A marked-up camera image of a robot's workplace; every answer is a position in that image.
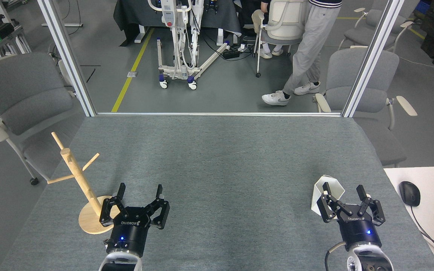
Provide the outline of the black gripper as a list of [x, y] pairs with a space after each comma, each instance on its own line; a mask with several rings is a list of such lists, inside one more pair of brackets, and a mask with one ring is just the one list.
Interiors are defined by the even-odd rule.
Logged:
[[[317, 200], [321, 217], [325, 223], [329, 223], [335, 216], [338, 217], [340, 232], [345, 242], [345, 250], [350, 250], [354, 245], [372, 244], [382, 246], [377, 234], [375, 225], [380, 226], [386, 220], [381, 202], [365, 192], [363, 185], [356, 188], [357, 194], [362, 201], [359, 205], [345, 206], [339, 199], [331, 194], [329, 183], [324, 183], [323, 192]], [[373, 218], [367, 213], [367, 208], [372, 211]], [[350, 208], [352, 215], [347, 215], [347, 208]]]
[[[143, 207], [125, 208], [122, 204], [125, 189], [125, 183], [121, 183], [116, 196], [103, 200], [99, 221], [103, 227], [114, 224], [110, 238], [106, 240], [106, 252], [109, 254], [122, 249], [143, 257], [150, 225], [164, 229], [170, 204], [164, 199], [162, 184], [158, 184], [155, 200], [146, 206], [146, 211]], [[114, 219], [110, 216], [112, 206], [117, 206], [120, 212]], [[151, 216], [159, 209], [160, 214], [152, 219]]]

